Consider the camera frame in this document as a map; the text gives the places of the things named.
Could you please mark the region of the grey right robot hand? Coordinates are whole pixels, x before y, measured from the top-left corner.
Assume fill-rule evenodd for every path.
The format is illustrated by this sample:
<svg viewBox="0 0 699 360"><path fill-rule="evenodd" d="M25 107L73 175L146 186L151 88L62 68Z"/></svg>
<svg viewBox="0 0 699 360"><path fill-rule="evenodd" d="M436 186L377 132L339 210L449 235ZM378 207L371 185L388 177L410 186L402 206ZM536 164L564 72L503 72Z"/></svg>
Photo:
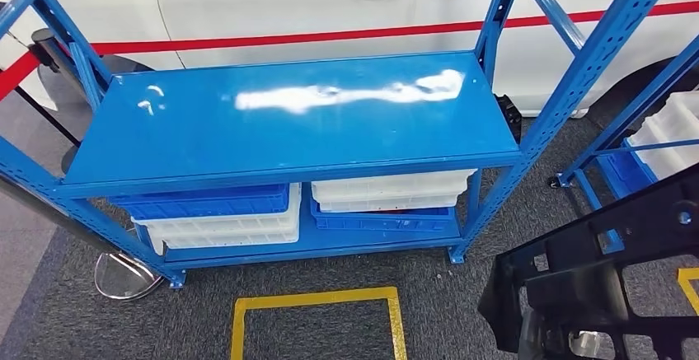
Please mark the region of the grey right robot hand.
<svg viewBox="0 0 699 360"><path fill-rule="evenodd" d="M600 344L601 337L598 332L583 330L569 334L570 351L579 357L596 358Z"/></svg>

